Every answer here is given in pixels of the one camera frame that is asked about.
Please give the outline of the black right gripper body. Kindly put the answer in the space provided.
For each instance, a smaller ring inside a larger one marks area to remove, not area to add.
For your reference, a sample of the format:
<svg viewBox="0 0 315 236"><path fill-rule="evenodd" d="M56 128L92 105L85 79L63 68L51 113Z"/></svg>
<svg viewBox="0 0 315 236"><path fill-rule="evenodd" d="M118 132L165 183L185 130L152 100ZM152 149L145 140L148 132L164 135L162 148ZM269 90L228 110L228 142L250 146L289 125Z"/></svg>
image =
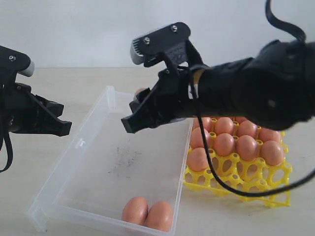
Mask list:
<svg viewBox="0 0 315 236"><path fill-rule="evenodd" d="M170 69L158 73L158 81L149 96L149 128L179 122L198 116L197 89L191 88L192 71L189 67L179 66L176 74Z"/></svg>

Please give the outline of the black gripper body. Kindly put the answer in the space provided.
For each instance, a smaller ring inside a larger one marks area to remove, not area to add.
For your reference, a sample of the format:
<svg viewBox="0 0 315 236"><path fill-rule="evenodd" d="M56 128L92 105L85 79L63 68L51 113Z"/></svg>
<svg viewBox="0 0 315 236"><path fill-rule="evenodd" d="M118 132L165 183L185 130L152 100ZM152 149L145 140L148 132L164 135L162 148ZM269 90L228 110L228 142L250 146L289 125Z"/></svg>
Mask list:
<svg viewBox="0 0 315 236"><path fill-rule="evenodd" d="M22 83L4 88L0 98L0 114L8 125L8 131L32 134L32 121L36 115L34 94L31 87Z"/></svg>

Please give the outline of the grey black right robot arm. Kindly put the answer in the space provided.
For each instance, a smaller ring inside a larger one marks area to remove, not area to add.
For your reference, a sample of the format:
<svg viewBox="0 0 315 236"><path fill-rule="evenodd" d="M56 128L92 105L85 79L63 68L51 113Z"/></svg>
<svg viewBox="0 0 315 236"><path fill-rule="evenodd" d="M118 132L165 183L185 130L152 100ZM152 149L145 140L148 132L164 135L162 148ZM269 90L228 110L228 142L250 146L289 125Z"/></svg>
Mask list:
<svg viewBox="0 0 315 236"><path fill-rule="evenodd" d="M122 118L128 133L202 116L244 116L272 130L286 130L315 115L315 45L299 41L268 43L255 58L207 67L188 40L135 44L140 63L165 62L153 88L130 102ZM1 128L21 134L66 136L71 122L59 116L63 105L31 92L15 77L34 68L23 53L0 49Z"/></svg>

